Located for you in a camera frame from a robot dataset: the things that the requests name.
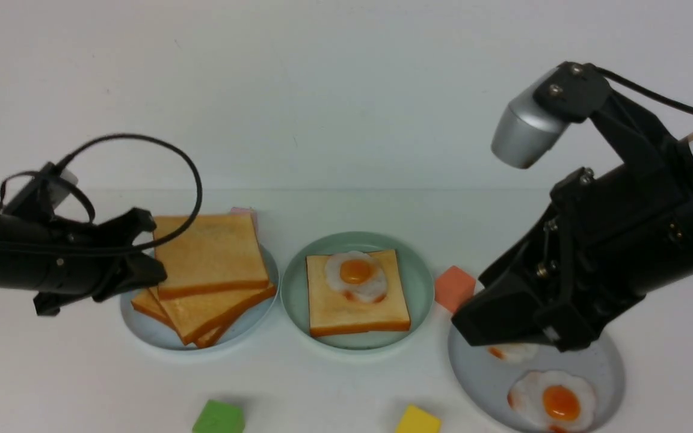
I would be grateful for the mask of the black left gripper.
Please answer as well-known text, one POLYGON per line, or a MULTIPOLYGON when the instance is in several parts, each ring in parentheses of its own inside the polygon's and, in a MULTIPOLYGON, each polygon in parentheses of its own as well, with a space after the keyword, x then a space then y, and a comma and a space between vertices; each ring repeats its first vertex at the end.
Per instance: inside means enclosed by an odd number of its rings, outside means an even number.
POLYGON ((54 220, 49 224, 7 218, 6 234, 14 243, 53 247, 57 253, 0 251, 0 287, 33 290, 37 315, 54 317, 61 307, 91 298, 96 302, 166 278, 162 263, 144 252, 121 256, 80 256, 66 247, 131 247, 138 235, 156 227, 151 213, 133 208, 99 225, 54 220))

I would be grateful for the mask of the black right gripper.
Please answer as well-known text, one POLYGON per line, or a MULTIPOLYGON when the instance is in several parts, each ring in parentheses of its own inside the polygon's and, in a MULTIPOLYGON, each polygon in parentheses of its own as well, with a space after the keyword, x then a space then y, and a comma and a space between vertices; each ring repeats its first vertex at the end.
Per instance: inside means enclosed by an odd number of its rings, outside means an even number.
POLYGON ((578 169, 479 279, 484 290, 452 318, 473 347, 540 343, 578 351, 647 293, 693 273, 693 195, 669 176, 642 184, 624 168, 578 169))

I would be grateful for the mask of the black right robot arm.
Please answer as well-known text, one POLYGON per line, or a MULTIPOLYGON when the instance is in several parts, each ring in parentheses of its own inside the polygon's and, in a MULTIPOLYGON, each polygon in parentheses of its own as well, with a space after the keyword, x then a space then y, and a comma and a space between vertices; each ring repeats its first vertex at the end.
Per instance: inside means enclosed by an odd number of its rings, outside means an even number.
POLYGON ((507 104, 490 150, 527 170, 591 121, 622 163, 581 167, 479 275, 452 324, 473 347, 583 350, 648 293, 693 275, 693 107, 592 63, 564 61, 507 104))

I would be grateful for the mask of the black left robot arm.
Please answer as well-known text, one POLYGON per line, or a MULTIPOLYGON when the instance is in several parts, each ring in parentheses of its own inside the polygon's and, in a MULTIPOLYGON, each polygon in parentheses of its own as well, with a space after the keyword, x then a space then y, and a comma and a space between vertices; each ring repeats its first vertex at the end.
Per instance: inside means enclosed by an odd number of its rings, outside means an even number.
POLYGON ((104 302, 119 294, 155 287, 165 266, 143 250, 123 255, 104 248, 131 247, 156 224, 151 213, 133 208, 101 224, 52 214, 0 214, 0 288, 32 290, 40 317, 83 299, 104 302))

